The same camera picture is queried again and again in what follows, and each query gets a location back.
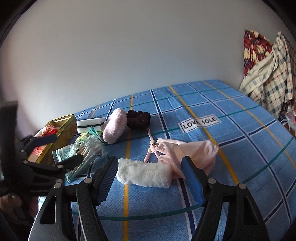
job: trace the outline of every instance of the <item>blue gripper pad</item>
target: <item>blue gripper pad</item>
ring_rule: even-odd
[[[205,202],[205,198],[203,195],[203,185],[197,178],[197,175],[200,173],[202,178],[206,176],[206,174],[203,172],[203,170],[197,169],[195,167],[189,156],[185,156],[182,158],[181,168],[193,199],[202,206]]]

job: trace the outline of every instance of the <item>plastic bag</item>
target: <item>plastic bag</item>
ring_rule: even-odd
[[[68,184],[79,174],[85,172],[96,158],[105,158],[108,155],[103,141],[93,127],[89,129],[89,133],[91,133],[91,135],[86,138],[85,144],[78,152],[78,154],[82,154],[84,157],[82,163],[65,174]]]
[[[79,149],[78,145],[71,144],[61,149],[52,151],[52,157],[54,158],[54,162],[58,164],[61,161],[64,161],[72,156],[77,155],[78,149]]]
[[[97,133],[99,136],[102,134],[102,131],[96,131],[95,129],[93,129],[93,131],[95,133]],[[88,131],[88,132],[81,133],[74,143],[77,144],[78,146],[84,145],[85,140],[89,136],[93,135],[93,131],[91,131],[91,132]]]

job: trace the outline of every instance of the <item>folded clothes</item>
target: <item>folded clothes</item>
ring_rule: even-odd
[[[158,138],[155,144],[150,129],[148,129],[148,135],[150,137],[150,147],[144,162],[148,161],[150,154],[153,152],[158,162],[170,165],[173,171],[173,178],[185,178],[181,170],[181,161],[185,156],[190,156],[195,166],[203,169],[207,175],[215,165],[219,147],[209,140],[186,143],[178,140]]]
[[[273,44],[254,31],[246,31],[244,39],[245,77],[239,91],[278,118],[296,98],[296,50],[281,32]]]
[[[172,169],[166,163],[145,163],[121,158],[118,160],[116,178],[127,185],[168,188],[172,182]]]

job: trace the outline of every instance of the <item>checkered cloth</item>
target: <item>checkered cloth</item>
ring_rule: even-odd
[[[273,49],[278,66],[271,75],[268,75],[268,79],[251,82],[253,91],[250,98],[278,118],[283,105],[290,104],[295,97],[296,53],[281,32],[277,34]],[[260,71],[264,71],[264,68],[269,68],[267,72],[274,69],[273,66],[262,66]]]
[[[244,31],[244,75],[272,52],[272,43],[256,31]]]
[[[296,141],[265,109],[218,80],[184,83],[125,96],[75,114],[77,120],[106,117],[116,108],[151,113],[150,129],[157,138],[185,142],[210,139],[220,151],[210,173],[222,184],[246,183],[266,223],[271,241],[279,241],[296,216]],[[190,118],[215,115],[220,123],[183,133],[178,123]],[[110,155],[143,160],[150,139],[147,131],[126,130]],[[150,161],[157,159],[151,155]],[[104,165],[94,165],[75,183],[92,176]],[[223,205],[215,240],[222,240],[227,204]],[[73,220],[78,240],[83,240],[77,204]],[[97,207],[109,240],[190,240],[201,217],[199,208],[183,179],[170,188],[128,189],[114,180],[107,200]]]

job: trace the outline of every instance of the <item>blue plaid bedsheet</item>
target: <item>blue plaid bedsheet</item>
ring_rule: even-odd
[[[266,223],[271,241],[278,241],[296,216],[296,141],[265,109],[218,80],[184,83],[111,100],[75,114],[77,120],[109,117],[116,108],[151,113],[150,129],[157,138],[186,142],[210,139],[220,147],[210,177],[220,183],[245,183]],[[220,123],[183,133],[178,123],[215,115]],[[107,145],[118,158],[143,160],[146,131],[126,130],[116,144]],[[157,161],[151,155],[150,161]],[[94,165],[77,181],[104,165]],[[73,218],[78,240],[83,240],[77,204]],[[97,208],[109,240],[190,240],[202,209],[183,179],[168,189],[124,186],[115,178],[107,200]],[[227,217],[223,205],[216,240],[222,240]]]

